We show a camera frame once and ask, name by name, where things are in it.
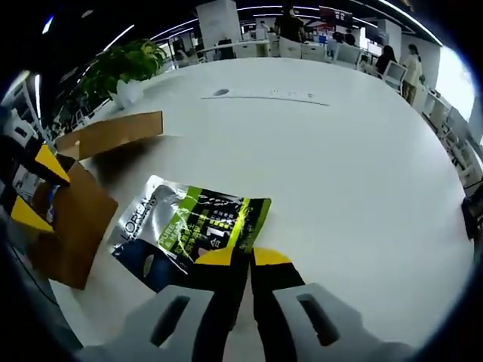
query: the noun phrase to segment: green leaves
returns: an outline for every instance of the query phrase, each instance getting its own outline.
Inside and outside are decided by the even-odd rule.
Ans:
[[[118,80],[144,81],[162,67],[166,53],[149,39],[114,46],[97,56],[79,84],[88,99],[105,100],[116,92]]]

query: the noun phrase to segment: ceiling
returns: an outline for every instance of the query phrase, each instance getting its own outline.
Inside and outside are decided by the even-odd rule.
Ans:
[[[411,11],[406,5],[408,0],[390,1],[406,12]],[[2,24],[2,34],[10,54],[6,62],[10,64],[4,63],[2,71],[13,73],[14,70],[29,69],[41,74],[66,74],[75,67],[86,64],[129,26],[134,24],[134,27],[119,41],[151,38],[160,32],[195,19],[195,7],[204,2],[209,1],[179,0],[169,2],[167,6],[162,2],[138,0],[135,6],[113,6],[113,3],[106,5],[105,2],[100,4],[94,1],[83,1],[80,5],[65,5],[64,2],[47,0],[42,3],[31,3],[28,11],[23,9],[23,4],[13,4],[9,14],[21,19],[21,23],[17,22],[13,29],[5,22]],[[318,16],[316,9],[322,5],[351,12],[354,17],[372,23],[377,23],[377,19],[386,18],[400,25],[405,33],[435,42],[432,36],[394,10],[391,4],[382,3],[384,0],[293,0],[293,2],[299,7],[300,16]],[[253,19],[255,14],[281,13],[281,8],[255,7],[284,4],[282,0],[237,0],[236,3],[238,9],[250,8],[238,12],[240,20]],[[51,27],[46,34],[42,35],[42,29],[52,15],[54,19]],[[197,22],[190,23],[189,26],[196,26],[196,24]],[[183,27],[172,29],[162,37],[182,29]]]

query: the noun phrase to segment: l'oreal package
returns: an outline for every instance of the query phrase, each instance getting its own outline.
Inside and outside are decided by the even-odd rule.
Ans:
[[[114,228],[112,255],[159,292],[209,250],[250,252],[270,204],[151,176]]]

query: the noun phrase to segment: cardboard box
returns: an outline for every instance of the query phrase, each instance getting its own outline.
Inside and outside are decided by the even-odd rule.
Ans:
[[[57,141],[61,164],[69,165],[65,168],[70,186],[58,189],[54,196],[54,233],[37,234],[29,246],[35,269],[47,278],[84,289],[97,248],[118,207],[80,163],[71,158],[69,162],[65,155],[82,160],[162,132],[162,113],[154,112],[97,122]],[[41,216],[49,207],[50,190],[51,185],[42,183],[33,196],[33,208]]]

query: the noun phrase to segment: foil pouch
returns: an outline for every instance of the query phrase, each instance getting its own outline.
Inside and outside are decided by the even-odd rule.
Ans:
[[[159,292],[209,250],[250,253],[271,203],[151,176],[112,232],[112,255]]]

